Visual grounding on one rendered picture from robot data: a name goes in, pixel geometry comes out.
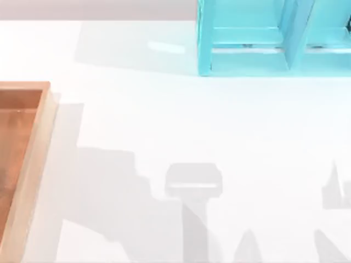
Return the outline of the light blue rack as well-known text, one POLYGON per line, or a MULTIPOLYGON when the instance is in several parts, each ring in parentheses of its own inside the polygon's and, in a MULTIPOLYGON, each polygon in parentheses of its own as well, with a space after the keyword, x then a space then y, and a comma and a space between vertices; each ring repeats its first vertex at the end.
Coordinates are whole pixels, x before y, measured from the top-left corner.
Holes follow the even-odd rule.
POLYGON ((351 77, 351 0, 197 0, 201 76, 351 77))

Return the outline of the shallow salmon-coloured box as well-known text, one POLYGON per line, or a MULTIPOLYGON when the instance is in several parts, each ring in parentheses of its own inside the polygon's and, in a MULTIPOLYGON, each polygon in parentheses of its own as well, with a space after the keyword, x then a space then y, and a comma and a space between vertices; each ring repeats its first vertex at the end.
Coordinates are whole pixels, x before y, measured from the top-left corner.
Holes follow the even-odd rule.
POLYGON ((0 81, 0 263, 21 263, 58 98, 48 81, 0 81))

